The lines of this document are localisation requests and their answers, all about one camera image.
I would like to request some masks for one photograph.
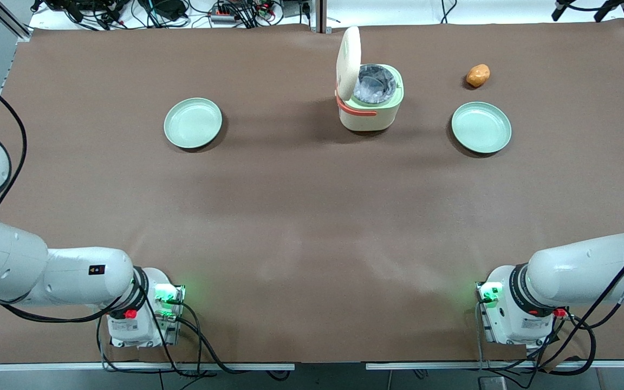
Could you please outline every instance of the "open lid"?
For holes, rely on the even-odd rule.
[[[343,40],[336,59],[336,93],[341,100],[347,101],[353,96],[353,89],[360,73],[360,31],[349,27],[343,33]]]

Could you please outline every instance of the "table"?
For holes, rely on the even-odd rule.
[[[388,62],[406,82],[396,122],[375,136],[337,121],[340,34],[37,31],[4,91],[30,149],[0,220],[50,247],[117,247],[163,269],[188,286],[224,361],[474,360],[476,281],[535,250],[624,231],[624,22],[368,27],[361,37],[364,61]],[[493,77],[473,91],[461,80],[478,62]],[[187,153],[161,123],[197,95],[219,104],[225,127]],[[510,145],[488,158],[449,131],[472,100],[512,121]],[[14,130],[0,114],[15,160]],[[90,324],[3,313],[0,363],[98,359]],[[599,359],[624,360],[622,319],[597,332]],[[489,359],[522,355],[489,347]],[[193,358],[188,338],[173,355]]]

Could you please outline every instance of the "light green plate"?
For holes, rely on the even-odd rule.
[[[198,148],[216,138],[223,116],[209,99],[192,98],[171,108],[163,123],[168,141],[180,148]]]
[[[456,109],[451,129],[461,145],[478,153],[495,153],[512,138],[512,125],[507,115],[482,101],[471,101]]]

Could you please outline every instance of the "potato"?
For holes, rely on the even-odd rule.
[[[466,74],[466,82],[474,88],[482,86],[489,78],[490,68],[486,64],[476,65]]]

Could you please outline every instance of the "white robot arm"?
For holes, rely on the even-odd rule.
[[[535,252],[528,263],[500,266],[478,284],[489,341],[533,349],[550,334],[553,310],[592,304],[624,267],[624,233]],[[624,301],[624,275],[603,299]]]
[[[10,167],[0,143],[0,191]],[[48,249],[37,235],[0,222],[0,304],[13,313],[21,313],[13,304],[91,304],[108,310],[113,345],[150,347],[176,343],[183,298],[184,287],[158,269],[134,267],[123,250]]]

